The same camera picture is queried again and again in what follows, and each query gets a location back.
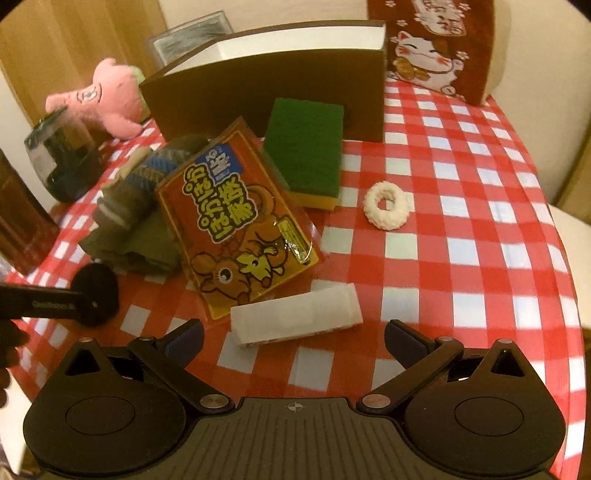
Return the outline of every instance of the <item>blue label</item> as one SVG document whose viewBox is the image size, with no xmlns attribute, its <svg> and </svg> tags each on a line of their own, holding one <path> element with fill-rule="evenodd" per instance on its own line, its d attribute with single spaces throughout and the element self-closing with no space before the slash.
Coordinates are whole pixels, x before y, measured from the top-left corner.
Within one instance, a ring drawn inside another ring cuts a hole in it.
<svg viewBox="0 0 591 480">
<path fill-rule="evenodd" d="M 209 176 L 215 185 L 223 182 L 233 173 L 242 173 L 242 166 L 227 143 L 215 145 L 211 150 L 201 155 L 195 163 L 207 165 Z"/>
</svg>

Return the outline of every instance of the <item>lucky cat picture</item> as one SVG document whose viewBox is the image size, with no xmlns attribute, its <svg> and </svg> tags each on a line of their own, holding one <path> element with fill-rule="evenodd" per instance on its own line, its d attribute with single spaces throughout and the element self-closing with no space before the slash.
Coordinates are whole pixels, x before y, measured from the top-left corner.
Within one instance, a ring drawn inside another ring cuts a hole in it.
<svg viewBox="0 0 591 480">
<path fill-rule="evenodd" d="M 445 40 L 430 41 L 401 31 L 397 41 L 393 62 L 396 78 L 445 95 L 456 94 L 452 82 L 464 69 L 464 62 L 449 57 Z"/>
</svg>

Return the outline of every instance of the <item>metal screw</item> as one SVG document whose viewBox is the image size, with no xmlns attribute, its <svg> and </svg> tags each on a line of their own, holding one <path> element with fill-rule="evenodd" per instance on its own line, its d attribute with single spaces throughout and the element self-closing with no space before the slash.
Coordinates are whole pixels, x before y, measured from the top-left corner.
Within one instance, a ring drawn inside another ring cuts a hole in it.
<svg viewBox="0 0 591 480">
<path fill-rule="evenodd" d="M 199 403 L 205 408 L 211 408 L 212 410 L 216 408 L 224 408 L 226 405 L 230 403 L 228 397 L 225 395 L 220 395 L 219 393 L 211 393 L 209 395 L 205 395 L 201 397 Z"/>
<path fill-rule="evenodd" d="M 390 405 L 390 399 L 386 395 L 382 395 L 379 393 L 373 393 L 371 395 L 366 395 L 361 399 L 361 403 L 365 405 L 367 408 L 386 408 Z"/>
</svg>

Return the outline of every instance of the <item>brown bottle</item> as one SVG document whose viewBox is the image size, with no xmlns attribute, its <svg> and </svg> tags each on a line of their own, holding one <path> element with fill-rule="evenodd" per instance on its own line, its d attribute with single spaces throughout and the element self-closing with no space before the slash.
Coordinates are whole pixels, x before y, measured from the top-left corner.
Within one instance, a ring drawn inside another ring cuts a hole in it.
<svg viewBox="0 0 591 480">
<path fill-rule="evenodd" d="M 59 232 L 0 150 L 0 255 L 28 275 L 51 251 Z"/>
</svg>

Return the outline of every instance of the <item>blue knitted fabric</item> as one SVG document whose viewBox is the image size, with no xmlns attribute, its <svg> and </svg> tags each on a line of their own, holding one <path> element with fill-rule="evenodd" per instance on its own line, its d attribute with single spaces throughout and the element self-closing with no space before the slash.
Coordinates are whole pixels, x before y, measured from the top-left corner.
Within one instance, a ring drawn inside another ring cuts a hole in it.
<svg viewBox="0 0 591 480">
<path fill-rule="evenodd" d="M 125 181 L 136 188 L 152 193 L 156 185 L 177 167 L 177 162 L 152 154 L 136 167 Z"/>
</svg>

